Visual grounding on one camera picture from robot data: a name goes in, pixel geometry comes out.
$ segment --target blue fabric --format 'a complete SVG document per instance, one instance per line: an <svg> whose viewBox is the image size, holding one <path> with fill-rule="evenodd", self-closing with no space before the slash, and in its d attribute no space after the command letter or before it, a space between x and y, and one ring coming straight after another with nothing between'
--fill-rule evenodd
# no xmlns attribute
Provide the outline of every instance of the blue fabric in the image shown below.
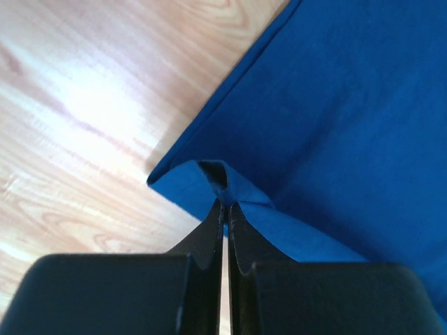
<svg viewBox="0 0 447 335"><path fill-rule="evenodd" d="M447 1L292 1L149 176L302 261L391 261L447 320Z"/></svg>

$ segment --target wood grain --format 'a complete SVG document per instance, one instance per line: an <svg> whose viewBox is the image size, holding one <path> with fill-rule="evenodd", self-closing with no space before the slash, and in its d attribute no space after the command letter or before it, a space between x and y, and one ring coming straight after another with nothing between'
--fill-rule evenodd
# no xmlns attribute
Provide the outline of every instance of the wood grain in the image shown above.
<svg viewBox="0 0 447 335"><path fill-rule="evenodd" d="M163 252L198 224L147 174L284 4L0 1L0 319L42 255Z"/></svg>

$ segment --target floor plank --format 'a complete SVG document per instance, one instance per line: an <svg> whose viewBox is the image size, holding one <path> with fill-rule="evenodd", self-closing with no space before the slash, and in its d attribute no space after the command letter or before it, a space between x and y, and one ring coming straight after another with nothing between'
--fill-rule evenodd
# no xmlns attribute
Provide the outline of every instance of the floor plank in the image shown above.
<svg viewBox="0 0 447 335"><path fill-rule="evenodd" d="M283 6L0 1L0 319L42 255L163 252L198 224L145 179Z"/></svg>

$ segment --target blue cloth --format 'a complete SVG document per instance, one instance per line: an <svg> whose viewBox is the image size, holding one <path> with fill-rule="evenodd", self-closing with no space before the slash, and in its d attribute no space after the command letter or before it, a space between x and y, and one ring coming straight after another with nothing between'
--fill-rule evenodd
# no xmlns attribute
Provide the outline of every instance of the blue cloth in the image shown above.
<svg viewBox="0 0 447 335"><path fill-rule="evenodd" d="M447 1L292 0L148 179L301 261L391 261L447 320Z"/></svg>

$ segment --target wooden floor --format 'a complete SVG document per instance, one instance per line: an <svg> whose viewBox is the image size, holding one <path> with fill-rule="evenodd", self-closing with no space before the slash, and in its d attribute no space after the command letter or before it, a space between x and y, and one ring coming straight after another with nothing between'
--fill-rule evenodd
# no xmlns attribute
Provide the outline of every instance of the wooden floor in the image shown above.
<svg viewBox="0 0 447 335"><path fill-rule="evenodd" d="M0 319L42 255L163 252L198 224L145 180L283 7L0 0Z"/></svg>

